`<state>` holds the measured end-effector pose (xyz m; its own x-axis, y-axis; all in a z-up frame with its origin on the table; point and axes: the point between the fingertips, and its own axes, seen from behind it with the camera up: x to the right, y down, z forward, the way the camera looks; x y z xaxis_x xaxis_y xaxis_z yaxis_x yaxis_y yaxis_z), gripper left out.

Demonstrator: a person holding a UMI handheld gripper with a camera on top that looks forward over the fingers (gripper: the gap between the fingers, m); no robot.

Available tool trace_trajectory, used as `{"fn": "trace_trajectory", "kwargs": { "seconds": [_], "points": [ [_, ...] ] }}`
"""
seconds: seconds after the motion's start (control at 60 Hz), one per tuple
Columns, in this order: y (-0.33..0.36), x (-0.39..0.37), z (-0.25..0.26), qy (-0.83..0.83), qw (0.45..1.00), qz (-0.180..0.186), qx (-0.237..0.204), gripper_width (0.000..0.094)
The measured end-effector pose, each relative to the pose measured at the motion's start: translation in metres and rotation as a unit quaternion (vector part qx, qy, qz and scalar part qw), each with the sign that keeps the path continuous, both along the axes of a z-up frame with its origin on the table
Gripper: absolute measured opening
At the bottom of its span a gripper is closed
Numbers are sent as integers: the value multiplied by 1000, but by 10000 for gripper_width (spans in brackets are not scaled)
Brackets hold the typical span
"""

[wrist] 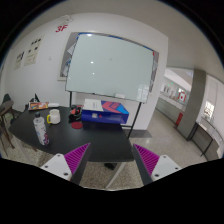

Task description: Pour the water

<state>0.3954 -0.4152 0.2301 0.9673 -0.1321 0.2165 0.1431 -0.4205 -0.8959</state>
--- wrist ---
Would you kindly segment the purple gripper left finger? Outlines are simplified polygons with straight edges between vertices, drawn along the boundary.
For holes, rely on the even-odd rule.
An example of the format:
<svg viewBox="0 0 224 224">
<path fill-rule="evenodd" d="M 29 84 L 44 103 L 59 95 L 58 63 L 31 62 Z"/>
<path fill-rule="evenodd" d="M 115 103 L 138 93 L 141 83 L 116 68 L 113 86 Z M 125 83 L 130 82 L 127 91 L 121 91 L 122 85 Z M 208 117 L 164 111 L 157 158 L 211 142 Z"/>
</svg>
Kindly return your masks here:
<svg viewBox="0 0 224 224">
<path fill-rule="evenodd" d="M 65 155 L 56 154 L 41 168 L 79 185 L 90 154 L 91 144 L 87 143 Z"/>
</svg>

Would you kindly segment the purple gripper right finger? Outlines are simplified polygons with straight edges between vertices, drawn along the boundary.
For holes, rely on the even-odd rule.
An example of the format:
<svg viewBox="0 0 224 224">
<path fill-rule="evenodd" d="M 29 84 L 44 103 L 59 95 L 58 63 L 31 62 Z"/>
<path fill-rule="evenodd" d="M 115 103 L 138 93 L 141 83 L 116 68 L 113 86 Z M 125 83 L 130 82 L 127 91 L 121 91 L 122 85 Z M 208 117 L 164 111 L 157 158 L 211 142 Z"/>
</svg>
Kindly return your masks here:
<svg viewBox="0 0 224 224">
<path fill-rule="evenodd" d="M 181 170 L 168 155 L 157 155 L 137 144 L 133 145 L 133 155 L 144 185 Z"/>
</svg>

